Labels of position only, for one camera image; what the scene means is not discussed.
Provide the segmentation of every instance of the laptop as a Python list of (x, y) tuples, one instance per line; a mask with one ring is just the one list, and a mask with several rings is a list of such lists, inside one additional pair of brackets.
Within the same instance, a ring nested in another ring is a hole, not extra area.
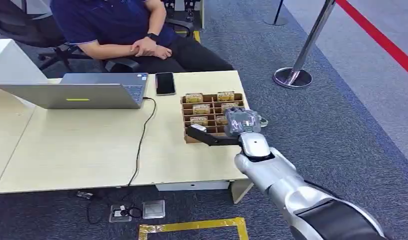
[(147, 73), (67, 73), (60, 84), (0, 84), (45, 109), (139, 109)]

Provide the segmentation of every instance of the navy polo shirt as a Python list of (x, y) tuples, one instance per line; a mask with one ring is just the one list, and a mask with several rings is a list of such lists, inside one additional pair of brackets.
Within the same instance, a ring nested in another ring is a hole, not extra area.
[[(71, 44), (131, 45), (146, 36), (150, 12), (145, 0), (52, 0), (54, 18)], [(167, 47), (176, 34), (164, 25), (158, 45)]]

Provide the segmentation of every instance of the cardboard divider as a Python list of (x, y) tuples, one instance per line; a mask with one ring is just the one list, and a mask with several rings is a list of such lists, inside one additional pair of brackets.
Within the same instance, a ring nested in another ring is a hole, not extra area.
[[(191, 125), (191, 117), (208, 117), (207, 133), (215, 136), (225, 136), (224, 124), (219, 124), (216, 121), (217, 116), (223, 116), (222, 104), (225, 103), (238, 103), (239, 107), (244, 107), (242, 94), (235, 93), (233, 101), (217, 101), (217, 94), (204, 94), (203, 102), (186, 103), (186, 96), (180, 98), (180, 104), (182, 105), (183, 126), (185, 128), (185, 141), (186, 143), (199, 143), (198, 140), (186, 135), (186, 128)], [(210, 114), (193, 114), (193, 105), (210, 104)]]

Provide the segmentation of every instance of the smartwatch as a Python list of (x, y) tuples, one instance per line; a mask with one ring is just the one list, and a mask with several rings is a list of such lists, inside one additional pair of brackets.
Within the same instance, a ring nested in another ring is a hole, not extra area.
[(159, 40), (158, 35), (153, 34), (153, 33), (148, 33), (148, 34), (146, 34), (146, 36), (149, 37), (150, 39), (152, 39), (155, 42), (158, 42), (158, 40)]

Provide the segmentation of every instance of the stanchion post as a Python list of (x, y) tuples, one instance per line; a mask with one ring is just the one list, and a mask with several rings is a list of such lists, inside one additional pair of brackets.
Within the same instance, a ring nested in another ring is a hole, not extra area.
[(283, 6), (283, 0), (280, 0), (279, 2), (279, 6), (277, 7), (277, 11), (276, 11), (276, 16), (274, 17), (274, 20), (272, 19), (267, 19), (264, 20), (265, 23), (269, 24), (269, 25), (274, 25), (274, 26), (282, 26), (288, 23), (288, 20), (284, 17), (279, 17), (280, 14), (280, 9)]
[(319, 16), (317, 17), (317, 20), (314, 23), (311, 32), (308, 34), (308, 38), (305, 41), (305, 44), (301, 52), (299, 53), (299, 56), (294, 66), (278, 69), (274, 73), (273, 80), (277, 84), (290, 89), (300, 89), (308, 86), (311, 83), (312, 81), (311, 75), (305, 70), (303, 70), (302, 67), (304, 66), (305, 60), (307, 59), (308, 54), (311, 51), (311, 48), (314, 46), (317, 38), (319, 37), (320, 32), (322, 31), (334, 6), (335, 0), (325, 1), (322, 10), (320, 11)]

